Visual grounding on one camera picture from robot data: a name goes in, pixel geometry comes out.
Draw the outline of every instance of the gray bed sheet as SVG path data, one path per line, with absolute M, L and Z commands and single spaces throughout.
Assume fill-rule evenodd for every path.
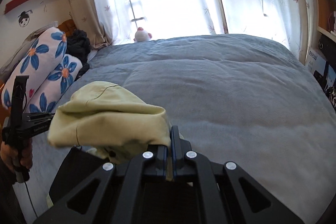
M 238 163 L 306 224 L 336 192 L 336 114 L 319 84 L 281 44 L 247 35 L 182 37 L 100 50 L 80 87 L 113 82 L 164 107 L 195 151 Z M 34 140 L 28 187 L 38 214 L 68 148 Z M 15 185 L 29 223 L 34 216 Z

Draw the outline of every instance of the wooden headboard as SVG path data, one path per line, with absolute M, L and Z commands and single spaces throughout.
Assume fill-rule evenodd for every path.
M 76 30 L 76 25 L 72 19 L 69 19 L 63 22 L 61 25 L 59 25 L 58 28 L 62 32 L 65 32 L 65 34 L 68 37 L 73 34 L 74 30 Z M 0 80 L 0 94 L 2 93 L 4 86 L 5 84 Z M 5 118 L 9 117 L 10 113 L 11 113 L 10 109 L 7 110 L 2 107 L 1 96 L 0 96 L 0 143 L 2 142 L 2 126 L 3 126 Z

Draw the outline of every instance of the white pillow with blue flowers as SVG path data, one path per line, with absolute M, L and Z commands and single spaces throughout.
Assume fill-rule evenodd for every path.
M 55 27 L 43 32 L 13 70 L 1 94 L 2 105 L 11 107 L 15 77 L 29 75 L 26 86 L 27 105 L 49 73 L 62 61 L 67 50 L 67 37 Z
M 26 107 L 26 112 L 51 112 L 82 68 L 82 62 L 65 54 L 62 62 L 49 74 Z

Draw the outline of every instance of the hand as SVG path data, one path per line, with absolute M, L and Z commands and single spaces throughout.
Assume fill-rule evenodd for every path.
M 22 166 L 30 169 L 33 166 L 33 146 L 32 139 L 28 140 L 28 146 L 22 150 L 22 158 L 20 163 Z M 17 157 L 18 152 L 17 149 L 5 144 L 5 142 L 1 143 L 0 148 L 0 156 L 4 164 L 14 173 L 13 159 Z

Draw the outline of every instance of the yellow garment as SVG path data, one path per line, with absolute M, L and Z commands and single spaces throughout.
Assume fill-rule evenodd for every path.
M 48 142 L 57 147 L 90 145 L 112 150 L 116 161 L 123 162 L 149 144 L 170 146 L 169 122 L 164 108 L 148 105 L 116 84 L 97 81 L 58 107 Z

